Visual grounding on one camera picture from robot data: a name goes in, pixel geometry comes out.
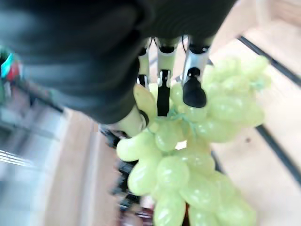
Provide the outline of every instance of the black sleeve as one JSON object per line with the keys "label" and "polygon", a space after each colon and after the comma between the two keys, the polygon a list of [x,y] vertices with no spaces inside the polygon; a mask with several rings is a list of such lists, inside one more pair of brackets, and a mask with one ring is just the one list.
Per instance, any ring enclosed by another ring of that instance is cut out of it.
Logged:
{"label": "black sleeve", "polygon": [[130,0],[0,0],[0,45],[16,53],[25,79],[111,124],[135,104],[142,17]]}

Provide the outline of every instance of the light wooden surface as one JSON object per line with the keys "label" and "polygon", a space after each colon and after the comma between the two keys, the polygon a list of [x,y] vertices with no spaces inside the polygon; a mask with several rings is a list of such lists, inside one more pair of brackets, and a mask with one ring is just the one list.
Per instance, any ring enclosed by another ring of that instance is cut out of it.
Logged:
{"label": "light wooden surface", "polygon": [[92,121],[74,112],[61,150],[45,215],[45,226],[77,226]]}

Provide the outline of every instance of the wooden floor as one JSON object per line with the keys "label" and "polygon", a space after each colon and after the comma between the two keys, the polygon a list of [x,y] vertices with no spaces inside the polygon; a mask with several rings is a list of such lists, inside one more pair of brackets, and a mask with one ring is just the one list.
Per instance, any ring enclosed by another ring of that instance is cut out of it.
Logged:
{"label": "wooden floor", "polygon": [[[249,2],[242,1],[242,4],[246,12],[254,10],[252,5],[248,6]],[[235,8],[233,16],[227,18],[232,23],[228,30],[223,25],[212,51],[212,61],[228,56],[238,56],[243,61],[254,58],[255,53],[233,39],[244,33],[289,69],[301,74],[300,28],[275,20],[263,29],[256,26],[251,14],[246,14],[246,27],[234,26],[233,23],[240,23],[239,12],[242,11]],[[151,61],[156,58],[154,45],[150,58]],[[184,59],[185,53],[179,47],[174,76],[181,74]],[[155,62],[150,69],[154,81],[156,67]],[[267,73],[272,77],[272,86],[257,95],[267,115],[264,126],[301,166],[300,88],[271,66]],[[74,113],[72,122],[76,123],[71,123],[62,148],[45,221],[39,225],[114,226],[117,200],[108,190],[117,176],[115,152],[105,145],[104,138],[86,116]],[[301,225],[301,189],[255,129],[245,129],[232,142],[212,146],[225,172],[257,210],[259,226]]]}

